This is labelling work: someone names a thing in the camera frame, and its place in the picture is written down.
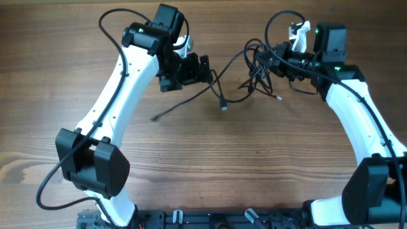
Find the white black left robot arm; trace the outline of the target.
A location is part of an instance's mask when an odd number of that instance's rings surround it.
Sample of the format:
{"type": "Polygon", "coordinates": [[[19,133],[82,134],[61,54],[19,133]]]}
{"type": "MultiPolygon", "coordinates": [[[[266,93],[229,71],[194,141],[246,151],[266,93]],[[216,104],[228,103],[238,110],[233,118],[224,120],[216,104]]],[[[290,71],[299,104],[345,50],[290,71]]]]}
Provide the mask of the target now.
{"type": "Polygon", "coordinates": [[[127,27],[96,103],[73,131],[62,129],[56,137],[63,177],[97,203],[104,228],[145,226],[125,189],[130,164],[120,147],[150,81],[158,78],[162,92],[212,81],[208,57],[193,52],[190,36],[180,36],[187,25],[176,7],[161,4],[154,19],[127,27]]]}

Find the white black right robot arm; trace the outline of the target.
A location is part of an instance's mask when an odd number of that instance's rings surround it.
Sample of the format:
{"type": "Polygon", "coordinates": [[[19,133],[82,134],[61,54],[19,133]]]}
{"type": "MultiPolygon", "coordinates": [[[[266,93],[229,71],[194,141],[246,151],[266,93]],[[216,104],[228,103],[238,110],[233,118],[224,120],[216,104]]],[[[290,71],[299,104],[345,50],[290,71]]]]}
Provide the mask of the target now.
{"type": "Polygon", "coordinates": [[[272,73],[290,81],[308,78],[335,112],[353,147],[357,168],[337,197],[310,203],[319,227],[406,224],[406,146],[376,108],[366,79],[346,63],[347,30],[339,23],[319,23],[314,48],[306,52],[308,22],[294,24],[290,40],[256,55],[272,73]]]}

